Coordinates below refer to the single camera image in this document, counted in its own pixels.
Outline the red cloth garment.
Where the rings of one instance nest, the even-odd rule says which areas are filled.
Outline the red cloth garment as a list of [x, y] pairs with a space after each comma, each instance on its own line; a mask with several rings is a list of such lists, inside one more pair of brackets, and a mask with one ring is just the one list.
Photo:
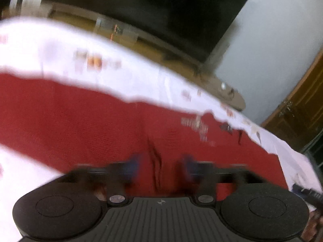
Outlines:
[[174, 196], [190, 189], [182, 161], [244, 164], [287, 187], [279, 159], [211, 113], [182, 113], [50, 80], [1, 75], [1, 143], [61, 172], [140, 155], [130, 196]]

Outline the brown wooden door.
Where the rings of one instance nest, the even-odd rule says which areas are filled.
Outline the brown wooden door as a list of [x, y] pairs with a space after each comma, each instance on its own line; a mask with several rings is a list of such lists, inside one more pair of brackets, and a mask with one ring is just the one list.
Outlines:
[[292, 111], [295, 116], [286, 114], [278, 117], [281, 102], [261, 124], [296, 151], [301, 151], [322, 132], [322, 74], [320, 51], [305, 75], [285, 98], [293, 102]]

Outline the small white object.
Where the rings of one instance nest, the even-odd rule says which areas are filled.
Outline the small white object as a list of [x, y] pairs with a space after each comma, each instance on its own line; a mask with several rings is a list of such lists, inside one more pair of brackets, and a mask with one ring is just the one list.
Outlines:
[[227, 89], [227, 84], [225, 82], [221, 83], [221, 90], [224, 91]]

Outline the floral white bed sheet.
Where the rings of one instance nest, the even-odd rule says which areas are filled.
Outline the floral white bed sheet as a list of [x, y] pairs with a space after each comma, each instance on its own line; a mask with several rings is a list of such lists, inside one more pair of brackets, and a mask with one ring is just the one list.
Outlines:
[[[279, 159], [287, 188], [299, 184], [322, 190], [309, 160], [244, 115], [200, 87], [98, 35], [53, 20], [14, 18], [1, 23], [1, 75], [43, 79], [144, 102], [182, 113], [211, 113], [232, 129], [243, 130]], [[12, 217], [25, 193], [61, 171], [1, 143], [1, 241], [21, 237]]]

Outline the wooden tv stand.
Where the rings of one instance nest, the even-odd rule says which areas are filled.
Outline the wooden tv stand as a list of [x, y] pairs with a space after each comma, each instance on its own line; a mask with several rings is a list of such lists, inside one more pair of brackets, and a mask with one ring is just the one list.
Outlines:
[[43, 2], [41, 5], [48, 9], [49, 18], [110, 39], [178, 73], [232, 108], [240, 112], [246, 108], [245, 100], [238, 90], [226, 82], [227, 89], [221, 90], [223, 81], [212, 74], [206, 64], [200, 63], [161, 39], [132, 25], [90, 10], [55, 2]]

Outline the black flat screen television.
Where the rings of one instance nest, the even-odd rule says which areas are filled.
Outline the black flat screen television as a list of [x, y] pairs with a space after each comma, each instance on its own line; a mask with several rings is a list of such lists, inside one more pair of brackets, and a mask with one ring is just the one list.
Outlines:
[[130, 24], [206, 61], [247, 0], [45, 0]]

